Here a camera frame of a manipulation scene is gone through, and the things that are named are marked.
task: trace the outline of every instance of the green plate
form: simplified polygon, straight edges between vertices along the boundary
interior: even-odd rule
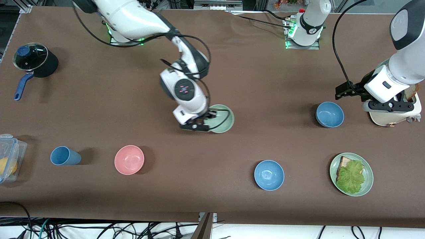
[[[365,166],[363,173],[362,173],[363,176],[365,177],[365,181],[362,184],[362,188],[360,189],[360,191],[358,193],[346,193],[337,186],[337,171],[338,171],[338,167],[340,165],[342,156],[345,156],[345,157],[347,157],[351,160],[360,160],[362,162],[362,164]],[[341,192],[343,192],[343,193],[345,193],[349,196],[363,196],[370,191],[370,189],[372,188],[372,185],[373,185],[372,168],[370,167],[370,165],[368,164],[368,162],[366,162],[366,160],[364,158],[360,157],[357,154],[353,154],[353,153],[338,154],[331,162],[331,167],[329,169],[329,173],[331,175],[331,180],[334,183],[335,187],[337,187],[338,190],[340,190]]]
[[[226,131],[228,131],[229,129],[231,129],[231,127],[233,126],[233,123],[235,123],[235,116],[232,112],[232,110],[225,106],[225,105],[213,105],[210,106],[210,109],[219,109],[219,110],[228,110],[228,111],[217,111],[217,117],[213,118],[213,119],[205,119],[204,122],[205,124],[209,125],[210,128],[216,127],[217,125],[221,124],[220,126],[218,126],[215,129],[212,129],[210,131],[214,132],[214,133],[224,133]]]

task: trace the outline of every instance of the plastic food container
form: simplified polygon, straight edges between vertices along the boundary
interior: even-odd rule
[[[0,135],[0,183],[14,182],[24,158],[27,143],[10,134]]]

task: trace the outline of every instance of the brown tabletop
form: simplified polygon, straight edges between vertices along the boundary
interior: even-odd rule
[[[211,48],[205,82],[212,104],[233,110],[233,128],[224,134],[179,129],[172,114],[177,105],[159,86],[166,68],[159,59],[179,57],[167,39],[113,48],[92,38],[71,8],[34,7],[21,16],[0,67],[1,133],[28,143],[17,181],[0,185],[0,201],[23,203],[39,217],[196,221],[198,212],[213,211],[229,223],[425,226],[425,123],[375,126],[359,97],[338,101],[345,112],[340,127],[315,122],[315,106],[334,101],[334,88],[344,82],[331,43],[337,15],[326,21],[320,50],[307,51],[285,49],[279,27],[224,11],[161,13]],[[279,23],[266,14],[247,16]],[[108,39],[98,16],[82,18]],[[337,49],[355,83],[395,52],[391,18],[347,15],[341,21]],[[49,47],[59,67],[31,79],[15,102],[24,73],[12,57],[29,42]],[[50,163],[59,145],[80,152],[81,165]],[[145,153],[144,167],[132,176],[113,164],[124,145]],[[342,152],[369,162],[375,180],[368,194],[346,196],[330,181],[330,161]],[[273,192],[253,179],[265,159],[285,171]],[[24,215],[12,206],[0,209]]]

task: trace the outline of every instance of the green lettuce leaf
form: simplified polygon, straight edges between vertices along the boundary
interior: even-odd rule
[[[341,179],[337,181],[337,186],[346,193],[358,193],[365,181],[365,177],[360,173],[362,170],[360,160],[352,160],[346,167],[341,167]]]

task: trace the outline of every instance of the blue pot handle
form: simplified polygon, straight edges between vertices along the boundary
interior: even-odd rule
[[[21,78],[21,80],[19,81],[19,84],[18,84],[18,88],[16,89],[16,92],[15,92],[15,97],[13,98],[14,100],[18,101],[18,100],[21,99],[22,93],[24,92],[26,82],[33,77],[34,77],[34,75],[32,73],[26,73]]]

